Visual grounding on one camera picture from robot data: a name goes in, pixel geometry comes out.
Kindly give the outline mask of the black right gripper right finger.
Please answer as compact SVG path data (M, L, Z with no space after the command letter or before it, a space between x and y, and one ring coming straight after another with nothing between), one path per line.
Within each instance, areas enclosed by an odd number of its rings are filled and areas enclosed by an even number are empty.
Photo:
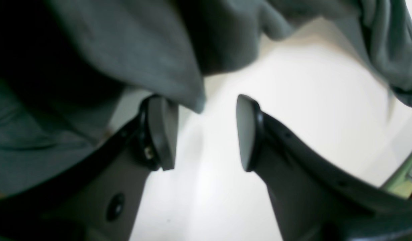
M412 241L412 201L334 166L240 94L240 159L265 183L284 241Z

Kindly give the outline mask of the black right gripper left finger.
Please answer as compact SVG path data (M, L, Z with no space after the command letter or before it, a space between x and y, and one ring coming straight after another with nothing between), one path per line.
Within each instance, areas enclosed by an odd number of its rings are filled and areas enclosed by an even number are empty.
M128 241L151 172L175 167L178 104L145 98L135 118L80 163L0 199L0 241Z

